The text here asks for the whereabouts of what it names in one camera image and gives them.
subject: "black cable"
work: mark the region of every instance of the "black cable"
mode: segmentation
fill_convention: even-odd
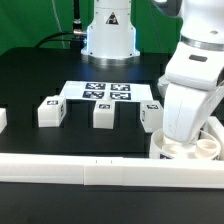
[[[51,41],[51,40],[53,41],[53,38],[64,36],[64,35],[74,35],[74,34],[73,34],[73,32],[69,32],[69,31],[55,33],[55,34],[45,37],[43,40],[41,40],[39,43],[37,43],[34,47],[39,48],[42,44],[44,44],[48,41]]]
[[[80,19],[79,0],[73,0],[74,19]]]
[[[82,22],[80,18],[80,10],[79,10],[79,0],[73,0],[73,30],[81,30],[82,29]]]

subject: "cable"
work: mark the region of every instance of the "cable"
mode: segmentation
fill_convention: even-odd
[[[157,36],[157,41],[158,41],[158,44],[159,44],[160,51],[161,51],[161,53],[164,53],[164,50],[163,50],[163,47],[162,47],[162,43],[161,43],[161,40],[160,40],[160,37],[159,37],[158,26],[157,26],[157,23],[156,23],[155,15],[153,13],[153,9],[152,9],[152,5],[151,4],[152,3],[149,3],[149,9],[150,9],[150,14],[151,14],[151,18],[152,18],[152,23],[153,23],[154,29],[156,31],[156,36]]]
[[[48,41],[53,41],[53,38],[59,37],[59,36],[64,36],[64,35],[74,35],[73,32],[60,32],[60,33],[55,33],[50,36],[45,37],[43,40],[41,40],[39,43],[37,43],[34,47],[39,48],[43,43],[46,43]]]
[[[59,29],[60,32],[62,32],[61,23],[60,23],[60,20],[58,18],[58,14],[57,14],[55,0],[51,0],[51,2],[52,2],[52,6],[53,6],[53,11],[54,11],[54,17],[55,17],[57,25],[58,25],[58,29]],[[62,46],[65,49],[65,43],[63,42],[64,37],[62,36],[61,39],[62,39]]]

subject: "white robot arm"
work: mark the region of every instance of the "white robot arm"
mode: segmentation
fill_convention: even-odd
[[[183,19],[180,42],[168,63],[164,134],[188,143],[224,96],[224,1],[152,0]]]

